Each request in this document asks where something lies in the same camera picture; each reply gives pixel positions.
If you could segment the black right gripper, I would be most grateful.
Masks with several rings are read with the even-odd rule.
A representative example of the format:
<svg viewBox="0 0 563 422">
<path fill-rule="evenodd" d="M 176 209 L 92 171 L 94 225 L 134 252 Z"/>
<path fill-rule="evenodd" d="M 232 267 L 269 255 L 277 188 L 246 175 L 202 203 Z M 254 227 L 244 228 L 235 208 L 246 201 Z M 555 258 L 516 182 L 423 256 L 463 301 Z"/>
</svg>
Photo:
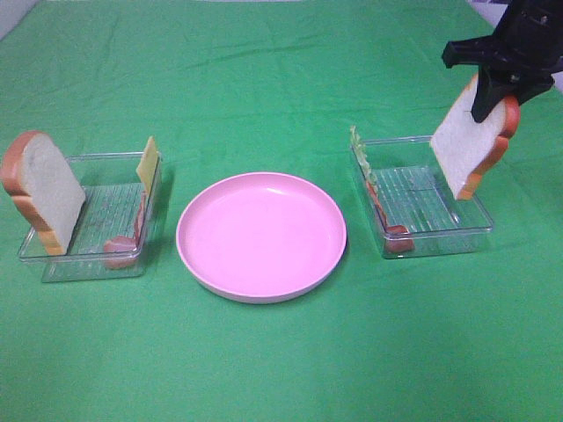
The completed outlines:
<svg viewBox="0 0 563 422">
<path fill-rule="evenodd" d="M 482 123 L 496 105 L 518 86 L 521 106 L 549 91 L 562 71 L 562 2 L 513 1 L 487 36 L 446 43 L 442 60 L 479 67 L 472 117 Z"/>
</svg>

